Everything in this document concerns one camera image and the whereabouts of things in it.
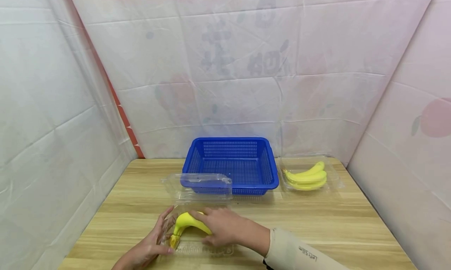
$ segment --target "banana bunch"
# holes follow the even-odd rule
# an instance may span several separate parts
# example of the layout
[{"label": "banana bunch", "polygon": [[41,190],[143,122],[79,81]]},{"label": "banana bunch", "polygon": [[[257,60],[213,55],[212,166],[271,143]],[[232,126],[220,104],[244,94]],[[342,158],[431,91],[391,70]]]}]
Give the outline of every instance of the banana bunch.
[{"label": "banana bunch", "polygon": [[210,229],[208,229],[208,227],[205,226],[204,223],[194,219],[194,217],[192,217],[189,213],[185,212],[180,214],[177,217],[177,220],[175,221],[174,232],[170,237],[170,247],[172,247],[173,249],[176,249],[178,247],[180,242],[180,236],[182,235],[183,231],[185,231],[185,229],[190,226],[199,228],[202,231],[206,232],[207,234],[211,235]]},{"label": "banana bunch", "polygon": [[305,172],[291,173],[286,169],[283,172],[285,173],[288,184],[297,190],[316,190],[323,187],[327,182],[327,173],[324,171],[324,162],[322,161]]}]

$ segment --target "yellow banana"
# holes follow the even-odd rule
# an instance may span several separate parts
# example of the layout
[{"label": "yellow banana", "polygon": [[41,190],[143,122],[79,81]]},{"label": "yellow banana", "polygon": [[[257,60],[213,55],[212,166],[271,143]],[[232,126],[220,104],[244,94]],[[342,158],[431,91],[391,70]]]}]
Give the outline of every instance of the yellow banana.
[{"label": "yellow banana", "polygon": [[316,190],[316,189],[323,187],[324,184],[326,184],[326,182],[327,182],[327,177],[324,178],[322,181],[310,183],[310,184],[294,184],[294,183],[289,183],[289,184],[297,190],[312,191],[312,190]]},{"label": "yellow banana", "polygon": [[194,219],[194,217],[192,217],[189,213],[185,212],[180,214],[175,221],[174,232],[170,237],[170,247],[172,247],[173,249],[177,248],[177,246],[179,245],[180,236],[182,235],[183,231],[185,231],[185,229],[190,226],[199,228],[207,234],[211,235],[210,229],[208,229],[208,227],[205,226],[204,223]]},{"label": "yellow banana", "polygon": [[309,184],[323,181],[326,178],[327,173],[324,170],[321,170],[320,172],[317,172],[315,174],[299,176],[299,173],[293,174],[285,170],[285,175],[287,176],[287,180],[289,183]]},{"label": "yellow banana", "polygon": [[324,161],[318,161],[311,169],[300,172],[300,173],[291,173],[295,177],[302,177],[307,175],[312,175],[320,172],[321,170],[324,170]]}]

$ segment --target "plastic container lid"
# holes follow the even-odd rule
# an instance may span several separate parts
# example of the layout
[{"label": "plastic container lid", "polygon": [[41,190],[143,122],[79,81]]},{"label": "plastic container lid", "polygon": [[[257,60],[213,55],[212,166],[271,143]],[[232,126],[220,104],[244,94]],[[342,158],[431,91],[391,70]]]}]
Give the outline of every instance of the plastic container lid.
[{"label": "plastic container lid", "polygon": [[219,173],[179,173],[162,179],[176,202],[231,200],[232,179]]}]

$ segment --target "wooden table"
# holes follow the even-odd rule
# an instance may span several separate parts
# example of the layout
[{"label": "wooden table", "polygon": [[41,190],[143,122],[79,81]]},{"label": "wooden table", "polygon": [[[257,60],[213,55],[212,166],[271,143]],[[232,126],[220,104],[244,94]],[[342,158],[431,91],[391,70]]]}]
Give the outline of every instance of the wooden table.
[{"label": "wooden table", "polygon": [[[232,210],[267,227],[281,227],[353,270],[414,270],[403,249],[343,165],[330,158],[345,187],[336,195],[286,193],[279,186],[259,201],[234,201]],[[109,270],[171,205],[161,184],[184,160],[134,160],[65,258],[60,270]],[[262,257],[235,246],[222,258],[171,256],[152,269],[265,269]]]}]

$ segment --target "beige sleeve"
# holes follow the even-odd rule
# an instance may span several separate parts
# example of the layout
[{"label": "beige sleeve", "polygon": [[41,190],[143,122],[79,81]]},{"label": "beige sleeve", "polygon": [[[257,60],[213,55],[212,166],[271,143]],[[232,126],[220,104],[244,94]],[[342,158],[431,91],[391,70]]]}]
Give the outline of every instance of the beige sleeve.
[{"label": "beige sleeve", "polygon": [[274,270],[349,270],[282,229],[271,230],[265,262]]}]

